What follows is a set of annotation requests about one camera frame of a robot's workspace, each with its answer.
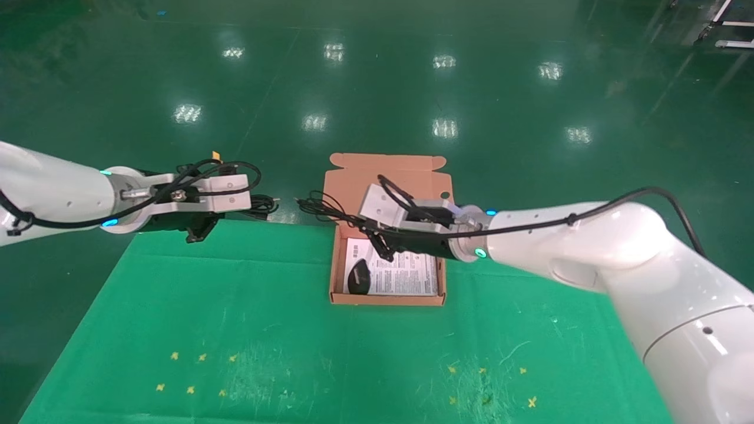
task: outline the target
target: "white robotic arm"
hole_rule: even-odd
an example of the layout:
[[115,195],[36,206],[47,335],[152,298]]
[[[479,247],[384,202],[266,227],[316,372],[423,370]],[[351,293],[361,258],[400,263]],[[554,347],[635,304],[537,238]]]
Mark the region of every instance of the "white robotic arm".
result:
[[120,166],[100,171],[0,142],[0,247],[96,227],[115,234],[179,229],[188,232],[187,242],[202,241],[225,212],[252,203],[245,174],[219,161],[200,163],[230,172],[198,176],[198,166],[181,174]]
[[[671,234],[651,208],[625,202],[576,219],[605,204],[593,202],[489,216],[476,206],[438,200],[413,199],[414,205],[404,208],[386,194],[383,186],[370,186],[359,213],[387,227],[384,232],[366,229],[385,257],[390,250],[465,262],[489,257],[606,293],[675,421],[754,422],[754,294]],[[425,219],[448,215],[438,211],[450,212],[452,221]],[[569,216],[574,220],[560,225],[452,237]],[[390,229],[412,231],[402,236]]]

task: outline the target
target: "open cardboard box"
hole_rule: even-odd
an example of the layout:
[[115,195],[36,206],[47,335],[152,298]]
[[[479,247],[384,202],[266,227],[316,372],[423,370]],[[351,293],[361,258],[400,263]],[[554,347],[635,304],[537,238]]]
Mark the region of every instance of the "open cardboard box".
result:
[[[366,155],[333,153],[330,162],[341,169],[325,173],[324,192],[343,206],[345,213],[359,213],[361,201],[370,184],[377,183],[379,174],[385,175],[415,198],[447,198],[453,201],[450,175],[434,172],[446,160],[442,156]],[[356,228],[338,222],[333,246],[333,265],[330,269],[329,293],[333,303],[348,305],[405,305],[442,306],[445,303],[445,260],[437,258],[436,296],[382,296],[343,293],[345,247],[348,238],[366,238]]]

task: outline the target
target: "white metal frame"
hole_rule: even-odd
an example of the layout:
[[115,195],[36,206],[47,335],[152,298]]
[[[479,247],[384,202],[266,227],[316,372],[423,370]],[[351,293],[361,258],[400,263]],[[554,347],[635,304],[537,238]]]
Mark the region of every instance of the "white metal frame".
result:
[[[709,34],[710,31],[712,31],[712,28],[715,26],[748,26],[748,27],[754,27],[754,22],[739,22],[735,20],[724,20],[720,21],[722,18],[722,15],[725,13],[725,11],[728,9],[728,6],[731,4],[731,0],[725,0],[725,3],[722,4],[720,7],[720,10],[717,11],[717,14],[715,17],[708,23],[704,29],[702,29],[702,32],[699,33],[699,40],[705,39]],[[719,40],[715,43],[715,47],[719,48],[726,48],[726,47],[733,47],[733,48],[754,48],[754,40],[752,41],[732,41],[732,40]]]

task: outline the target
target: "instruction paper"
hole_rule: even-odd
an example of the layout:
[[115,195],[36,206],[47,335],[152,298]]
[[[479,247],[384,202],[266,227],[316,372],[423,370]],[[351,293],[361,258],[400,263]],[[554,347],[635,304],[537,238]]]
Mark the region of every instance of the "instruction paper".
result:
[[[396,253],[393,262],[380,259],[365,238],[349,238],[345,256],[345,276],[363,259],[369,268],[371,285],[369,295],[391,296],[436,296],[437,267],[435,258],[423,253]],[[343,284],[343,293],[348,293],[348,284]]]

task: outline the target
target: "computer mouse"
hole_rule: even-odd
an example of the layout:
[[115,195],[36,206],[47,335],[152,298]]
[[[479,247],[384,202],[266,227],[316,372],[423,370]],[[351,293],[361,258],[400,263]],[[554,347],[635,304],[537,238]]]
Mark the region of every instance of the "computer mouse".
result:
[[348,292],[351,294],[369,294],[372,285],[369,267],[366,261],[359,259],[348,273]]

